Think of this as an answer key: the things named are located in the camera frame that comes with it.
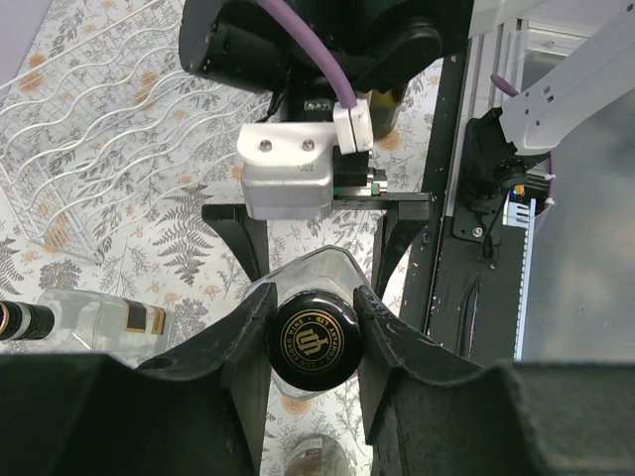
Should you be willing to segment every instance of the leaf pattern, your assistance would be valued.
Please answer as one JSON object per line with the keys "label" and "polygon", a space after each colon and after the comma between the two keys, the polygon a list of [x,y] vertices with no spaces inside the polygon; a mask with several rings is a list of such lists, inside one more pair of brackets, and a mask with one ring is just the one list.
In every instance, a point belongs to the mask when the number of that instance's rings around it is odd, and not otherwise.
{"label": "leaf pattern", "polygon": [[[47,58],[68,52],[77,42],[107,28],[147,1],[53,0],[23,71]],[[150,21],[154,14],[155,11],[147,11],[140,18]],[[99,60],[102,54],[114,55],[120,45],[120,39],[104,44],[102,53],[92,52],[87,59],[73,58],[68,62],[68,67],[76,67],[85,60]],[[166,54],[156,58],[156,63],[156,71],[165,73],[174,70],[178,65],[178,57]],[[440,74],[439,61],[413,79],[400,108],[396,131],[375,148],[374,165],[386,169],[391,191],[412,191],[421,186]],[[110,78],[115,81],[120,79],[114,71],[110,71]],[[45,75],[39,80],[48,85],[47,81],[51,78]],[[181,86],[179,92],[185,94],[195,88],[195,79],[191,79]],[[117,99],[117,91],[106,88],[101,92],[103,95],[97,98],[93,107],[103,113],[108,110],[108,102]],[[113,145],[99,167],[85,171],[82,183],[69,183],[67,186],[75,192],[78,185],[84,185],[87,180],[102,178],[111,169],[121,168],[130,160],[127,148],[134,144],[151,146],[153,153],[167,151],[169,146],[161,141],[170,128],[179,127],[188,118],[204,110],[213,110],[225,104],[235,92],[235,89],[220,88],[207,95],[189,98],[180,107],[179,114],[171,116],[166,130],[148,129],[130,136],[129,144]],[[246,94],[239,94],[230,107],[242,104],[246,97]],[[86,231],[99,241],[99,253],[103,258],[101,265],[28,243],[9,208],[0,200],[0,232],[3,233],[0,238],[0,298],[33,302],[43,290],[53,287],[135,298],[163,306],[170,312],[177,323],[173,344],[183,342],[228,314],[240,302],[250,283],[227,247],[200,219],[200,207],[204,203],[242,200],[239,184],[241,164],[235,158],[230,158],[210,168],[216,158],[234,150],[237,131],[232,134],[217,133],[243,122],[252,122],[263,113],[262,109],[255,109],[258,104],[268,101],[266,94],[257,96],[239,114],[209,121],[202,129],[208,140],[195,152],[182,147],[164,157],[163,162],[152,162],[145,171],[133,169],[122,175],[114,184],[115,191],[124,194],[132,187],[141,187],[138,188],[135,201],[115,205],[101,198],[86,203],[82,212],[88,214],[98,210],[90,222],[91,227]],[[144,111],[143,120],[154,120],[160,112],[149,108]],[[41,122],[46,119],[45,113],[40,109],[32,110],[28,122]],[[136,124],[135,120],[117,118],[112,133],[126,132]],[[73,128],[68,131],[68,137],[78,137],[82,132],[79,128]],[[109,137],[97,137],[95,142],[104,144]],[[52,137],[48,130],[42,131],[34,137],[34,153],[47,144],[59,141],[60,138]],[[95,153],[90,150],[84,155],[75,152],[55,155],[48,158],[44,167],[56,176],[87,161],[92,157],[89,154]],[[156,174],[139,185],[144,174],[165,164],[176,164],[188,154],[191,157],[186,166]],[[17,160],[7,162],[8,169],[20,166]],[[175,177],[181,183],[192,182],[192,185],[155,203],[156,198],[168,189],[169,180]],[[38,178],[26,179],[24,186],[37,186],[40,183]],[[110,185],[108,181],[96,182],[86,193],[95,194]],[[138,218],[144,213],[133,226],[123,227],[116,235],[107,236],[108,230],[120,227],[126,219]],[[373,233],[379,216],[379,212],[338,211],[322,221],[270,223],[270,267],[276,269],[308,250],[336,244],[350,250],[370,278]],[[395,311],[400,304],[407,259],[406,256],[402,260],[385,295],[386,303]],[[0,350],[26,352],[27,348],[23,342],[0,342]],[[282,476],[285,453],[300,438],[310,433],[324,433],[337,439],[348,454],[352,475],[370,474],[372,448],[364,444],[356,378],[315,397],[308,409],[298,412],[293,408],[288,401],[285,403],[280,392],[272,385],[262,475]]]}

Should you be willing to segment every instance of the bottle neck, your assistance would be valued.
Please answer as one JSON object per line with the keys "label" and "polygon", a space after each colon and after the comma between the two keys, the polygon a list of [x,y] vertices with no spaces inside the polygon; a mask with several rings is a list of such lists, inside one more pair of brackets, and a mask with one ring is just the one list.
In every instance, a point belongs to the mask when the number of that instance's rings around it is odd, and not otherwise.
{"label": "bottle neck", "polygon": [[44,305],[0,301],[0,340],[40,340],[53,330],[55,316]]}

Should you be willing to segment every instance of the clear bottle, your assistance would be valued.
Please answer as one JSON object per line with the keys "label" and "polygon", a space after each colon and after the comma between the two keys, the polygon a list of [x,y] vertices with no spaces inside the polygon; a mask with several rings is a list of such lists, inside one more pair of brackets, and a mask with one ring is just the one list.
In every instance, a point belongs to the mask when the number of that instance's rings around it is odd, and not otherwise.
{"label": "clear bottle", "polygon": [[287,455],[284,476],[350,476],[348,458],[333,438],[312,434]]}
{"label": "clear bottle", "polygon": [[0,301],[0,340],[29,340],[34,350],[108,352],[146,359],[168,349],[172,316],[123,297],[48,290],[37,304]]}
{"label": "clear bottle", "polygon": [[[314,292],[335,295],[352,308],[355,289],[360,286],[370,288],[355,258],[337,246],[324,246],[279,268],[253,283],[247,289],[246,295],[264,283],[276,284],[281,309],[290,299]],[[296,400],[308,400],[321,393],[299,389],[286,382],[275,371],[272,371],[272,381],[282,395]]]}

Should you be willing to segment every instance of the gold logo on cap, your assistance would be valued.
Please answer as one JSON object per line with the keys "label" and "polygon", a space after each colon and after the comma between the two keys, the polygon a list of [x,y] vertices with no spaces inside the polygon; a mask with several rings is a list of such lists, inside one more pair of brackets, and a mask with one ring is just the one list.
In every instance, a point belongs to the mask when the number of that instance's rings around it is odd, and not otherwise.
{"label": "gold logo on cap", "polygon": [[304,372],[323,372],[335,365],[344,349],[337,319],[319,309],[302,310],[285,324],[280,337],[285,360]]}

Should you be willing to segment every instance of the drying rack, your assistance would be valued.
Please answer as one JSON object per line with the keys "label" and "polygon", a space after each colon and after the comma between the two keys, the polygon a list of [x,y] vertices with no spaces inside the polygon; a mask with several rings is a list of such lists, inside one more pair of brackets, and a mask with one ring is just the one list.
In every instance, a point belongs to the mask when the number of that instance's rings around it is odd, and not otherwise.
{"label": "drying rack", "polygon": [[266,97],[182,70],[182,9],[153,0],[0,86],[0,189],[30,241],[102,262],[264,113]]}

